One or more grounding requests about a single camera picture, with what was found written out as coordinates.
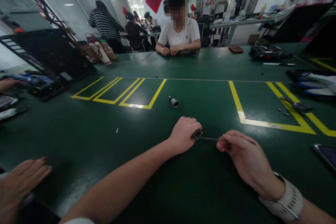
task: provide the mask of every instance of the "white shirt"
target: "white shirt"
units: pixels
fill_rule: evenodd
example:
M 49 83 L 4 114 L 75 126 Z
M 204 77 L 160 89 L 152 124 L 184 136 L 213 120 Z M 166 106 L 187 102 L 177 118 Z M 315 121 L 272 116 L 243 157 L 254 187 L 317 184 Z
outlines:
M 206 5 L 207 2 L 210 2 L 211 0 L 204 0 L 203 1 L 203 15 L 210 15 L 210 6 L 211 4 L 209 5 Z
M 225 1 L 226 0 L 216 0 L 215 4 L 217 5 L 217 8 L 216 8 L 216 13 L 215 14 L 224 12 L 225 5 L 224 4 L 219 4 L 219 2 L 225 2 Z
M 180 33 L 177 33 L 174 30 L 173 25 L 166 25 L 165 27 L 163 27 L 159 37 L 159 42 L 163 46 L 168 43 L 170 48 L 172 48 L 177 45 L 190 44 L 197 39 L 200 39 L 198 24 L 195 19 L 188 18 L 185 29 L 183 29 Z
M 283 7 L 281 9 L 286 10 L 289 7 L 297 4 L 298 2 L 299 2 L 299 0 L 294 0 L 293 2 L 291 0 L 282 0 L 282 2 L 279 5 L 283 5 Z

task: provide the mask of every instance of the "black and white striped shirt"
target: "black and white striped shirt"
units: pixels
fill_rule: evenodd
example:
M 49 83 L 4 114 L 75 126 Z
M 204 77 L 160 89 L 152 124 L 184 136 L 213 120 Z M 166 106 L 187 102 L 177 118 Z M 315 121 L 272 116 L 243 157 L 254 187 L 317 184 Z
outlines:
M 121 41 L 119 32 L 124 28 L 111 15 L 105 15 L 102 11 L 94 9 L 87 22 L 91 27 L 97 28 L 100 35 Z

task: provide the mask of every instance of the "chair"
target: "chair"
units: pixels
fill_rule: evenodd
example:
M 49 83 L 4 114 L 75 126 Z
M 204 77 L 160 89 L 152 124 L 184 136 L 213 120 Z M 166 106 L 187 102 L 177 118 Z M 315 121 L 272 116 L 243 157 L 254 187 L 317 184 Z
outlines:
M 299 42 L 330 7 L 329 3 L 298 7 L 282 22 L 279 28 L 275 28 L 274 26 L 278 24 L 274 24 L 266 29 L 262 38 L 272 43 Z

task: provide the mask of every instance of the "table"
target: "table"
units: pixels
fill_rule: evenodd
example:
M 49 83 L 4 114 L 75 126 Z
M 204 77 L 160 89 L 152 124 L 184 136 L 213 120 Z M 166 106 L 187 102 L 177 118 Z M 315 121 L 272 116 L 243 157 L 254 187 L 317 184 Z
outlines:
M 276 83 L 281 82 L 313 106 L 323 124 L 336 129 L 335 106 L 305 96 L 285 75 L 288 69 L 322 66 L 312 61 L 308 65 L 306 58 L 288 60 L 297 64 L 294 68 L 261 65 L 251 61 L 249 46 L 242 48 L 245 52 L 238 55 L 228 48 L 201 49 L 192 57 L 162 57 L 156 52 L 117 55 L 111 65 L 97 65 L 91 76 L 46 103 L 27 95 L 18 106 L 28 106 L 28 112 L 6 122 L 0 131 L 0 166 L 11 170 L 23 160 L 47 156 L 53 172 L 34 193 L 63 216 L 110 171 L 167 139 L 180 116 L 190 116 L 201 122 L 204 137 L 217 138 L 236 129 L 256 139 L 274 171 L 335 217 L 335 177 L 309 149 L 316 143 L 335 145 L 335 137 L 323 134 L 307 117 L 300 127 L 293 116 L 278 112 L 286 108 L 270 88 L 285 95 Z M 143 78 L 138 88 L 129 88 Z M 232 87 L 245 123 L 238 116 Z M 168 95 L 180 102 L 178 108 L 170 105 Z M 293 127 L 256 126 L 256 121 Z M 166 162 L 114 223 L 281 223 L 215 145 L 198 140 Z
M 229 47 L 230 44 L 231 44 L 231 40 L 233 38 L 233 34 L 235 32 L 235 29 L 237 26 L 239 25 L 252 25 L 252 24 L 258 24 L 258 23 L 269 23 L 269 22 L 272 22 L 274 21 L 274 18 L 266 18 L 266 19 L 248 19 L 248 20 L 245 20 L 245 21 L 230 21 L 228 23 L 222 23 L 222 24 L 214 24 L 214 23 L 211 23 L 210 24 L 210 29 L 216 29 L 216 28 L 221 28 L 221 27 L 225 27 L 225 32 L 222 32 L 221 34 L 221 38 L 219 40 L 220 42 L 220 46 L 227 46 Z

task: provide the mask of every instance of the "smartphone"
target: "smartphone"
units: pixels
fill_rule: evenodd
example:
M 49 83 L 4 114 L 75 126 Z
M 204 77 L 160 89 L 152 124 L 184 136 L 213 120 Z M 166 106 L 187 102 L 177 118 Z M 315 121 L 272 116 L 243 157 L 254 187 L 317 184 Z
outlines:
M 315 144 L 312 148 L 336 172 L 336 147 Z

